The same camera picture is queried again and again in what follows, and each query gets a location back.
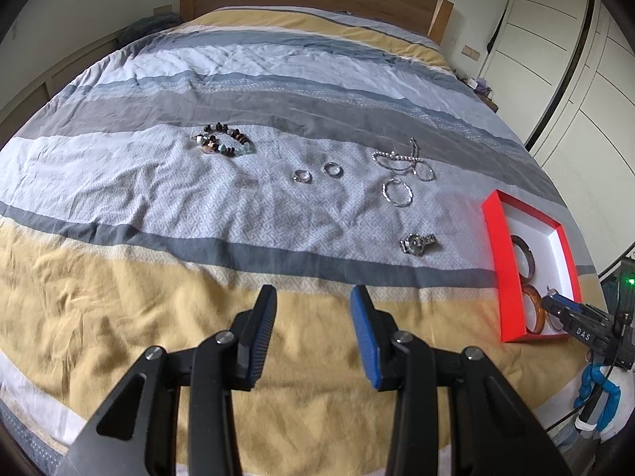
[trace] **blue and white glove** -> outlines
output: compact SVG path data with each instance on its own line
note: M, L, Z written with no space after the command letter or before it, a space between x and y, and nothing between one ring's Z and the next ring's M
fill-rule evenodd
M607 365L588 365L582 372L582 384L574 407L583 404L593 391L594 383L602 384L608 372ZM613 367L611 375L602 384L602 390L608 392L608 400L598 418L596 426L601 442L606 442L626 426L635 409L635 378L630 370Z

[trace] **striped bedding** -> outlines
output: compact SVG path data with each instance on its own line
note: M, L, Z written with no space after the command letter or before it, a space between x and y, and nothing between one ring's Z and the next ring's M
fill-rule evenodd
M191 136L216 122L255 153L201 152ZM437 179L402 177L414 201L398 209L371 154L408 154L411 137ZM341 179L321 172L328 161ZM554 185L438 47L345 13L228 8L139 40L53 98L0 166L0 416L47 475L147 346L197 345L262 284L279 301L267 364L254 392L234 393L247 472L384 467L394 395L365 380L352 284L434 346L481 346L542 423L557 420L584 349L499 342L480 210L494 189L564 225L583 297L604 306ZM297 169L312 184L294 182ZM411 232L441 248L404 254ZM440 428L447 475L448 420Z

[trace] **glove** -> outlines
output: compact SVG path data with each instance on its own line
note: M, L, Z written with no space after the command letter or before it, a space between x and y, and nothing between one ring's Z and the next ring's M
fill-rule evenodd
M593 384L602 384L608 372L607 365L588 365L582 372L579 396L573 403L578 407L586 401L593 391ZM613 367L611 375L602 384L602 390L608 393L608 400L599 416L596 426L601 442L612 438L626 425L635 409L635 378L630 370Z

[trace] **screw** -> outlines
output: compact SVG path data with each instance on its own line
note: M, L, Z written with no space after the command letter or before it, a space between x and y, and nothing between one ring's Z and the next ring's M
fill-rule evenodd
M468 360L482 360L485 356L484 352L478 347L468 347L465 351Z
M155 360L159 356L161 356L161 347L157 347L156 345L154 347L150 347L145 352L145 359L146 360Z
M411 332L407 332L407 331L403 331L403 330L399 330L397 331L393 338L397 341L397 343L408 343L408 342L412 342L412 333Z
M234 333L231 331L221 331L216 335L216 343L229 343L234 339Z

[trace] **red box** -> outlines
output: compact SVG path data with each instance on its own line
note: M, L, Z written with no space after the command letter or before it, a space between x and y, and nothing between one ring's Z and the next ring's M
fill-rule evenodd
M484 201L483 214L498 280L501 340L526 342L566 337L567 334L553 329L549 321L545 321L540 334L527 329L530 315L533 314L535 323L536 314L533 305L527 305L523 298L518 258L511 239L515 234L529 245L536 265L531 284L542 297L549 287L581 302L578 273L562 225L522 200L498 190Z

